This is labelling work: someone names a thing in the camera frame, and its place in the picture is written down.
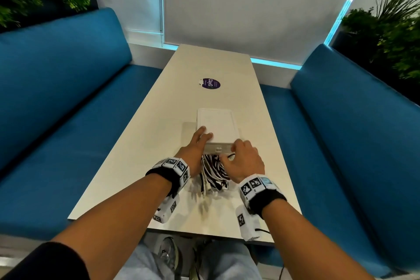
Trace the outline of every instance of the blue cushion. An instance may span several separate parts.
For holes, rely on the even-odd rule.
[[[321,45],[291,82],[396,267],[420,270],[420,107]]]
[[[0,34],[0,169],[130,61],[110,8]]]
[[[161,70],[131,65],[0,181],[0,234],[49,240]]]
[[[302,214],[375,277],[390,269],[376,253],[289,89],[261,91]],[[281,266],[275,249],[260,248],[262,263]]]

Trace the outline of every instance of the hand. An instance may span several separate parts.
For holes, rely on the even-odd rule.
[[[205,126],[200,127],[194,135],[191,142],[176,153],[175,157],[182,158],[189,166],[191,177],[197,176],[201,172],[201,156],[204,152],[204,146],[207,141],[213,137],[213,133],[203,134]]]
[[[251,142],[246,140],[243,142],[237,139],[231,147],[231,151],[235,152],[233,161],[229,161],[228,156],[225,154],[220,155],[220,161],[225,167],[228,176],[235,183],[242,182],[252,174],[265,175],[264,162],[258,155],[256,147],[252,147]]]

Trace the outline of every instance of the forearm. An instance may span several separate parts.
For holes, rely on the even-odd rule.
[[[113,279],[170,190],[165,178],[145,176],[90,209],[53,241],[81,256],[91,280]]]
[[[373,280],[286,201],[274,200],[262,210],[262,217],[294,280]]]

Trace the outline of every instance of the tabletop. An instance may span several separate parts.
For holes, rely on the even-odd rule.
[[[68,218],[79,218],[187,145],[196,130],[199,108],[234,112],[241,138],[258,148],[266,175],[301,212],[249,56],[181,45]],[[180,192],[180,204],[166,224],[152,220],[149,228],[241,239],[235,209],[242,201],[236,184],[203,198],[199,179],[190,180]],[[261,228],[267,227],[262,219],[260,223]],[[272,243],[273,239],[262,233],[258,241]]]

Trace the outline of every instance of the leg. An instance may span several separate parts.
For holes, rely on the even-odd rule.
[[[149,248],[140,243],[114,280],[174,280],[171,269]]]
[[[248,248],[229,240],[213,241],[205,247],[200,275],[205,280],[261,280]]]

